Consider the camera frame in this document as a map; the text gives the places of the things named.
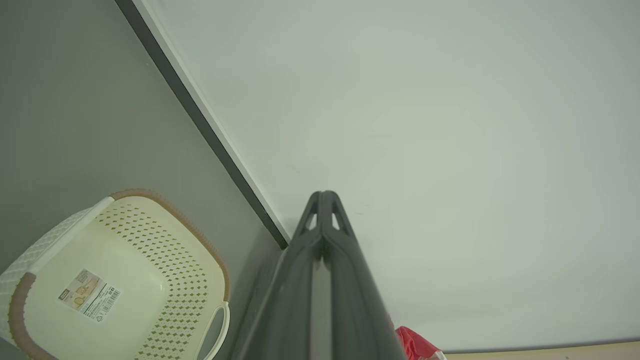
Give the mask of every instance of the sticker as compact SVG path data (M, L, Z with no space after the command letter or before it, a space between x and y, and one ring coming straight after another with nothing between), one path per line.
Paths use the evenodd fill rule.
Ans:
M89 319L102 322L119 296L120 290L82 269L58 299Z

